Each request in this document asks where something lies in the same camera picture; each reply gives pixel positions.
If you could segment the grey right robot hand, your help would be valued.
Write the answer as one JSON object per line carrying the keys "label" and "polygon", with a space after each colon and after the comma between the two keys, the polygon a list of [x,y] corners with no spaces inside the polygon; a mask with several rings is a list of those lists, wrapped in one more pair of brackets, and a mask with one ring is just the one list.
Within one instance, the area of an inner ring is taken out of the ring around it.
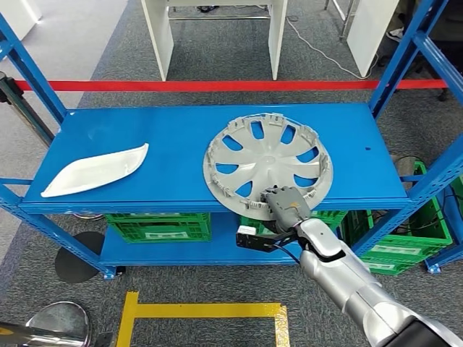
{"label": "grey right robot hand", "polygon": [[273,216],[264,221],[264,226],[276,234],[287,232],[311,216],[307,201],[295,187],[267,188],[261,192],[261,201],[268,204]]}

